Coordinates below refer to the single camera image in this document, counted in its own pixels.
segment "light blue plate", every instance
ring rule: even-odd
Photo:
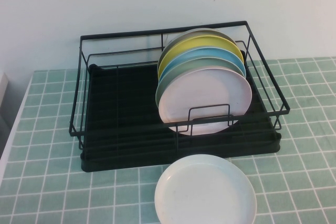
[[[181,63],[184,63],[188,60],[204,57],[205,55],[212,56],[215,58],[221,58],[232,62],[242,71],[244,77],[246,77],[246,70],[244,64],[234,53],[218,47],[198,47],[198,48],[196,47],[178,55],[171,62],[169,62],[169,64],[162,71],[162,74],[159,78],[159,82],[162,80],[164,75],[167,74],[168,71],[173,67]]]

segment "green tile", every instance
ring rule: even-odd
[[[70,125],[70,116],[59,116],[57,118],[56,128],[69,128]]]
[[[308,84],[324,83],[324,78],[321,73],[305,73],[304,75]]]
[[[11,215],[14,207],[15,196],[0,198],[0,215]]]
[[[328,122],[309,123],[314,136],[332,135],[333,131]]]
[[[272,212],[294,210],[289,193],[267,194],[266,197]]]
[[[321,95],[317,97],[317,100],[320,102],[322,106],[336,105],[336,99],[333,94]]]
[[[280,142],[280,150],[277,155],[297,154],[293,140]]]
[[[62,191],[67,186],[68,175],[46,176],[43,191]]]
[[[53,131],[35,131],[32,144],[49,144],[53,139]]]
[[[323,151],[336,150],[336,136],[321,136],[316,139]]]
[[[114,209],[114,224],[139,224],[139,206],[119,206]]]
[[[315,62],[301,62],[299,63],[301,70],[305,73],[319,72],[319,68]]]
[[[92,177],[92,187],[105,187],[114,185],[114,170],[104,170],[94,172]]]
[[[59,107],[59,115],[71,115],[72,104],[61,104]]]
[[[42,194],[40,211],[62,210],[65,192]]]
[[[35,224],[36,214],[33,215],[14,215],[12,224]]]
[[[256,195],[257,198],[257,214],[264,214],[269,212],[266,199],[264,195]]]
[[[303,154],[301,158],[307,170],[327,167],[321,153]]]
[[[10,149],[10,154],[8,161],[24,161],[26,160],[26,155],[28,151],[28,146],[26,147],[14,147]]]
[[[59,82],[64,81],[65,78],[65,71],[64,70],[55,70],[48,72],[48,79],[47,82]]]
[[[309,95],[313,95],[308,85],[293,86],[291,87],[291,89],[294,96],[296,97],[306,97]]]
[[[61,103],[73,103],[74,97],[75,97],[75,92],[63,93]]]
[[[259,179],[258,176],[248,176],[247,178],[250,180],[250,182],[253,186],[254,192],[256,194],[263,192],[262,191],[263,189],[261,187],[261,182],[260,182],[260,179]]]
[[[20,179],[3,179],[0,186],[0,196],[15,195],[19,188]]]
[[[44,93],[61,93],[63,89],[63,83],[47,83]]]
[[[22,110],[21,118],[36,118],[38,107],[24,107]]]
[[[336,82],[336,71],[322,73],[327,82]]]
[[[314,187],[326,187],[336,185],[329,170],[311,170],[308,172]]]
[[[294,140],[300,153],[318,152],[320,149],[314,138],[300,138]]]
[[[66,70],[65,81],[76,81],[77,80],[77,74],[78,74],[77,69]]]
[[[41,212],[37,224],[61,224],[62,212]]]
[[[47,166],[47,161],[30,161],[26,163],[24,176],[44,175]]]
[[[55,130],[54,143],[72,142],[74,137],[70,136],[69,130]]]
[[[291,74],[286,76],[289,85],[304,85],[307,84],[302,74]]]
[[[135,204],[139,202],[138,186],[120,186],[115,189],[116,205]]]
[[[310,85],[310,88],[314,95],[332,94],[327,84],[314,84]]]
[[[45,116],[57,116],[57,112],[58,112],[58,105],[45,105],[40,107],[38,116],[40,118]]]
[[[47,79],[46,71],[36,71],[33,74],[32,83],[45,83]]]
[[[15,214],[37,212],[40,195],[19,195],[15,205]]]
[[[282,174],[261,175],[260,179],[266,193],[287,190]]]
[[[42,98],[42,105],[59,104],[61,94],[45,94]]]
[[[299,224],[299,218],[295,212],[273,215],[275,224]]]
[[[308,124],[293,124],[287,126],[292,137],[306,137],[311,136]]]
[[[114,200],[114,188],[101,188],[91,190],[91,207],[112,206]]]
[[[70,165],[69,158],[57,158],[49,160],[47,174],[68,173]]]
[[[301,223],[303,224],[324,224],[327,223],[321,210],[299,212]]]
[[[55,128],[56,117],[38,118],[36,120],[35,130],[51,130]]]
[[[296,99],[302,108],[320,106],[316,97],[297,97]]]
[[[313,190],[292,191],[292,197],[298,210],[320,207]]]
[[[69,175],[68,189],[90,188],[91,173],[74,173]]]
[[[336,188],[317,189],[316,193],[322,207],[336,206]]]
[[[329,220],[329,224],[336,224],[336,209],[325,209],[324,213]]]
[[[336,152],[326,152],[324,156],[330,167],[336,167]]]
[[[49,156],[50,144],[48,145],[32,145],[29,148],[27,160],[47,159]]]
[[[263,157],[255,159],[260,174],[262,173],[279,173],[280,167],[275,157]]]
[[[162,174],[161,166],[140,168],[140,183],[156,183]]]
[[[303,114],[308,122],[325,121],[326,117],[322,108],[303,109]]]
[[[328,120],[336,120],[336,107],[323,108],[323,110],[326,113]]]
[[[141,205],[141,223],[156,223],[159,219],[156,215],[155,205],[152,203]]]
[[[257,174],[253,159],[235,159],[232,163],[237,166],[245,175]]]
[[[62,224],[87,223],[87,210],[65,211]]]
[[[86,208],[89,206],[89,190],[68,191],[65,209]]]
[[[293,172],[296,170],[304,170],[299,155],[279,156],[278,157],[283,172]]]
[[[272,224],[271,215],[257,215],[253,224]]]
[[[28,94],[43,94],[44,84],[31,84]]]
[[[90,209],[90,223],[113,223],[113,207]]]
[[[11,224],[10,220],[11,220],[11,216],[0,216],[0,223],[1,224]]]
[[[323,61],[317,61],[317,65],[321,69],[321,71],[332,71],[336,70],[336,66],[333,62],[333,60],[323,60]]]
[[[269,66],[270,70],[272,71],[274,76],[282,76],[282,71],[280,68],[280,65],[270,65]]]
[[[13,146],[29,145],[32,132],[16,132],[13,139]]]
[[[284,74],[293,74],[293,73],[301,73],[299,65],[297,63],[293,64],[282,64],[281,68]]]
[[[119,169],[117,172],[116,185],[138,184],[138,169]]]
[[[285,173],[285,178],[290,190],[311,188],[306,172]]]
[[[24,162],[7,163],[4,178],[21,177]]]
[[[156,184],[140,186],[140,202],[154,202]]]
[[[28,95],[25,102],[25,106],[39,106],[41,103],[41,98],[42,98],[41,94]]]
[[[21,119],[17,126],[17,131],[32,131],[35,121],[35,119]]]
[[[20,185],[20,194],[39,193],[42,190],[43,177],[23,178]]]
[[[53,144],[51,147],[50,158],[70,157],[72,151],[72,143]]]
[[[303,123],[305,118],[301,110],[291,110],[288,115],[285,115],[287,123]]]

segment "grout line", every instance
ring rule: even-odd
[[[59,99],[59,104],[58,104],[58,109],[57,109],[57,116],[59,114],[62,96],[63,96],[63,93],[61,94],[61,97]],[[39,216],[39,212],[40,212],[40,208],[41,208],[42,192],[43,192],[43,188],[44,188],[44,185],[45,185],[45,182],[46,182],[46,175],[47,175],[47,171],[48,171],[48,165],[49,165],[49,160],[50,160],[50,155],[51,155],[52,143],[54,142],[56,125],[57,125],[57,120],[55,121],[55,126],[54,126],[54,130],[53,130],[53,133],[52,133],[51,145],[50,145],[50,148],[49,148],[49,154],[48,154],[48,160],[47,160],[46,170],[45,170],[45,173],[44,173],[42,188],[41,188],[41,191],[40,191],[40,199],[39,199],[39,202],[38,202],[38,208],[37,208],[37,213],[36,213],[35,224],[37,224],[38,216]]]
[[[46,73],[46,81],[44,83],[44,88],[43,88],[43,93],[46,90],[46,85],[47,85],[47,80],[48,80],[48,73],[49,72],[47,71],[47,73]],[[43,96],[44,96],[44,94],[42,94],[42,96],[41,96],[40,105],[42,104]],[[36,122],[37,122],[37,119],[35,119],[34,128],[33,129],[35,129],[35,127],[36,127]],[[32,140],[33,140],[33,134],[30,136],[29,144],[31,144]],[[18,185],[18,188],[17,188],[17,192],[16,192],[16,196],[15,196],[15,201],[14,201],[14,205],[13,205],[13,210],[12,210],[12,215],[10,217],[11,219],[10,219],[9,224],[12,224],[12,221],[13,221],[13,215],[14,215],[14,211],[15,211],[15,207],[16,207],[17,198],[18,198],[18,195],[19,195],[19,190],[20,190],[20,187],[21,187],[22,179],[23,179],[23,174],[24,174],[24,171],[25,171],[25,168],[26,168],[26,164],[27,164],[26,161],[27,161],[27,158],[28,158],[29,150],[30,150],[30,146],[28,147],[27,154],[26,154],[26,159],[24,161],[24,165],[23,165],[23,169],[22,169],[22,173],[21,173],[21,178],[20,178],[20,182],[19,182],[19,185]]]

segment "dish rack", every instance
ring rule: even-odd
[[[162,123],[155,104],[157,61],[118,65],[91,63],[94,58],[113,62],[116,55],[149,55],[153,51],[159,56],[168,35],[195,28],[238,29],[245,33],[247,42],[236,41],[245,58],[246,79],[253,93],[245,115],[231,115],[229,104],[210,104],[206,107],[217,106],[219,111],[228,107],[228,114]],[[91,51],[94,51],[101,48],[101,42],[120,38],[126,39],[125,44],[134,49],[111,51],[108,47],[107,52],[87,56],[83,52],[84,42],[90,42]],[[145,38],[146,44],[154,47],[136,48],[137,43],[132,41],[139,38]],[[197,109],[191,108],[189,115]],[[80,37],[69,133],[78,138],[82,150],[81,167],[85,172],[170,164],[184,156],[200,153],[234,157],[277,152],[281,139],[281,134],[276,132],[281,129],[280,117],[289,111],[290,107],[246,21]],[[231,126],[207,135],[188,136],[177,132],[178,126],[187,125],[192,129],[195,124],[214,122],[227,122]]]

